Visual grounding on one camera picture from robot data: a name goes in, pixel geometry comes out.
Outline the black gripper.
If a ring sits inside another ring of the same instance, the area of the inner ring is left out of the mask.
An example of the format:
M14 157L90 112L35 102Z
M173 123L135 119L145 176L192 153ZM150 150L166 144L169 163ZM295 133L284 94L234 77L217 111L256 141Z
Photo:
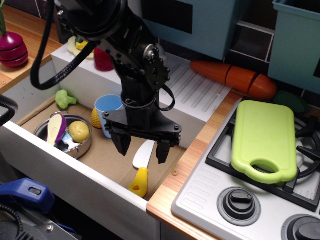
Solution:
M113 144L123 156L127 155L131 137L153 140L157 141L158 163L164 164L170 146L178 146L181 142L182 127L165 117L158 109L157 102L145 106L124 104L123 110L105 112L103 118Z

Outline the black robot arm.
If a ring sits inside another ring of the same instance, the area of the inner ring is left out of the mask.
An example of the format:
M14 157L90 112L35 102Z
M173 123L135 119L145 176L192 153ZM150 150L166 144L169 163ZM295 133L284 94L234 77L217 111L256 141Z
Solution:
M160 91L168 92L170 69L160 57L156 39L125 0L57 0L61 23L88 47L109 54L121 81L123 110L108 110L105 129L122 155L131 138L157 142L158 162L181 141L182 127L166 118L170 107L160 106Z

